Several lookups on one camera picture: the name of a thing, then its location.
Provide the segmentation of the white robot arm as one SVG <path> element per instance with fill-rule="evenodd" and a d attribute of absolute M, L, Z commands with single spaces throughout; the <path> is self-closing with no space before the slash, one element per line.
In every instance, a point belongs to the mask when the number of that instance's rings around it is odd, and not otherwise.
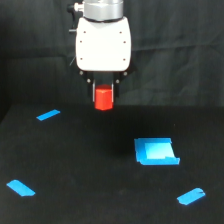
<path fill-rule="evenodd" d="M 82 0 L 67 6 L 67 12 L 81 12 L 76 34 L 75 60 L 79 74 L 88 84 L 94 107 L 113 108 L 121 80 L 131 63 L 131 32 L 123 14 L 124 0 Z"/>

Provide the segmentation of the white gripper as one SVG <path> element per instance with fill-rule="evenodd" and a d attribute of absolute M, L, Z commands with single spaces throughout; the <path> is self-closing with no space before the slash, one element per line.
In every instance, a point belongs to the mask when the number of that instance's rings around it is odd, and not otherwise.
<path fill-rule="evenodd" d="M 89 72 L 113 73 L 112 102 L 116 99 L 116 84 L 128 74 L 131 62 L 131 32 L 126 17 L 115 22 L 92 22 L 81 17 L 76 29 L 75 55 L 79 74 L 92 88 L 92 102 L 95 103 L 96 81 L 89 78 Z"/>

